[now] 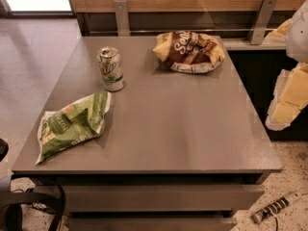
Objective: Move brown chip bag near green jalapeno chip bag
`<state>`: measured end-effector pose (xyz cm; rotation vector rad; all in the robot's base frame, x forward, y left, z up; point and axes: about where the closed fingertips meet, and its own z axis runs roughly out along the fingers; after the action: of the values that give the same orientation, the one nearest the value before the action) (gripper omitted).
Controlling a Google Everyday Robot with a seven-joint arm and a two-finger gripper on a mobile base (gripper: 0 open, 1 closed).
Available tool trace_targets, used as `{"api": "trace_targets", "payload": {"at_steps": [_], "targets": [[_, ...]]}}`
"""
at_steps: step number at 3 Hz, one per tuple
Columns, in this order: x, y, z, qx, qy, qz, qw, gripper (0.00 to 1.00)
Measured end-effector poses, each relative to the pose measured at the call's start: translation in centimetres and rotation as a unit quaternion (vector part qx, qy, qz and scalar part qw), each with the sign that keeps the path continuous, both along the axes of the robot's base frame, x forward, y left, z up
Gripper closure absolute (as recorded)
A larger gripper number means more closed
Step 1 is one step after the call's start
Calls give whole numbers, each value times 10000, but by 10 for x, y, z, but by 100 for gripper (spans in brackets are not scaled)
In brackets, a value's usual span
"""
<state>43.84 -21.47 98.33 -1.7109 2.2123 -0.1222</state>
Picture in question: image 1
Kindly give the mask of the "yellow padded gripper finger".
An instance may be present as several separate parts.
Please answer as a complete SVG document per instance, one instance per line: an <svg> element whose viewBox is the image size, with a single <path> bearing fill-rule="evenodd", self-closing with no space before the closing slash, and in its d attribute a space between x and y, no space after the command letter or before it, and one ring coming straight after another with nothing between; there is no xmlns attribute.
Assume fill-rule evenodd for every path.
<svg viewBox="0 0 308 231"><path fill-rule="evenodd" d="M308 64L298 63L291 71L282 69L269 104L266 126L272 131L289 127L308 105Z"/></svg>
<svg viewBox="0 0 308 231"><path fill-rule="evenodd" d="M288 29L290 27L291 20L288 19L280 24L276 29L271 31L264 38L264 44L286 43Z"/></svg>

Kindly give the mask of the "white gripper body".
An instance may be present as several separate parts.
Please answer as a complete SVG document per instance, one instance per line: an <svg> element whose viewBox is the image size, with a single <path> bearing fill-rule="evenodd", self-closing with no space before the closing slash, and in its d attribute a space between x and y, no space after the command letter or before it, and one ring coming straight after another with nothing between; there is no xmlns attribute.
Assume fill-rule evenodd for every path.
<svg viewBox="0 0 308 231"><path fill-rule="evenodd" d="M287 32L287 56L298 62L308 62L308 0L293 15Z"/></svg>

